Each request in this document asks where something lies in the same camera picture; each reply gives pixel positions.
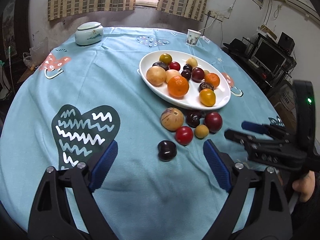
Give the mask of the person's right hand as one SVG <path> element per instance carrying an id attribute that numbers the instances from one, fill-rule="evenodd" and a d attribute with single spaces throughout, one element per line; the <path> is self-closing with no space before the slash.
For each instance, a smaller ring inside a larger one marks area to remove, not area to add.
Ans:
<path id="1" fill-rule="evenodd" d="M 315 173 L 309 171 L 305 177 L 294 181 L 291 188 L 300 194 L 299 200 L 304 203 L 312 197 L 315 185 Z"/>

